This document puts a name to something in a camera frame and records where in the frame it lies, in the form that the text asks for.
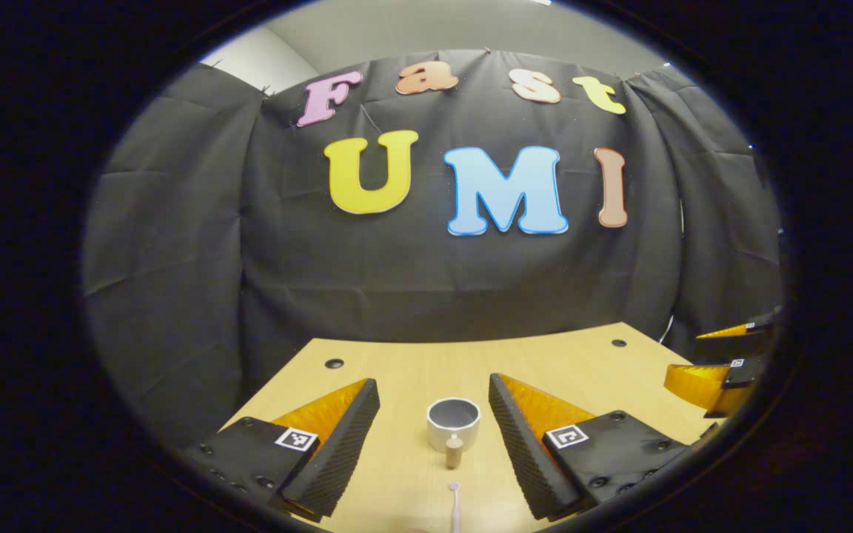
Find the yellow letter u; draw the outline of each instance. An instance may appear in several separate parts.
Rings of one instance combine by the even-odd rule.
[[[362,138],[345,138],[324,149],[331,159],[331,199],[335,205],[355,215],[385,212],[404,201],[410,192],[410,145],[419,135],[399,130],[380,135],[377,142],[387,148],[387,182],[376,191],[361,186],[361,152],[367,148]]]

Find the white cotton swab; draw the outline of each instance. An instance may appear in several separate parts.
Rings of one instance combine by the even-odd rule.
[[[453,491],[453,529],[452,533],[460,533],[460,483],[454,481],[449,484]]]

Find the black fabric backdrop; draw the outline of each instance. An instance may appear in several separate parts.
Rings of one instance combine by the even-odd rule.
[[[431,60],[451,65],[457,87],[393,89],[403,67]],[[519,98],[512,68],[544,72],[562,101]],[[474,341],[625,321],[660,338],[672,316],[664,342],[689,355],[694,336],[781,303],[768,181],[731,119],[674,68],[622,81],[548,58],[450,50],[318,78],[351,70],[364,81],[335,117],[295,128],[311,80],[265,98],[199,65],[111,155],[87,224],[87,310],[107,370],[160,438],[182,445],[215,431],[312,337]],[[625,115],[572,83],[588,75],[612,85]],[[400,129],[419,134],[406,200],[378,215],[336,208],[325,146],[365,138],[361,183],[376,189],[386,181],[377,136]],[[507,175],[529,145],[561,155],[568,232],[529,235],[514,222],[449,234],[444,152],[483,148]],[[597,220],[597,147],[626,159],[620,229]]]

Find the blue letter m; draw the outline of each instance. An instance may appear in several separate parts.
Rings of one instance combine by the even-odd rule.
[[[457,148],[443,161],[456,173],[456,217],[446,226],[454,235],[481,235],[488,223],[478,213],[483,200],[500,232],[512,226],[518,203],[525,198],[525,215],[518,229],[525,233],[565,233],[568,219],[558,206],[555,163],[558,152],[544,146],[527,146],[518,152],[509,177],[498,172],[481,148]]]

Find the wooden table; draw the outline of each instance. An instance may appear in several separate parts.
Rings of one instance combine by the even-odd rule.
[[[625,347],[612,345],[626,341]],[[328,369],[340,358],[344,366]],[[502,372],[595,415],[623,409],[684,444],[713,420],[663,388],[668,364],[689,364],[626,324],[504,341],[431,344],[310,341],[227,421],[271,420],[362,378],[375,378],[380,411],[358,468],[334,516],[319,526],[337,533],[449,531],[453,493],[461,483],[461,530],[525,533],[544,529],[522,497],[500,429],[489,409],[489,375]],[[427,407],[438,398],[480,406],[475,445],[459,468],[427,444]]]

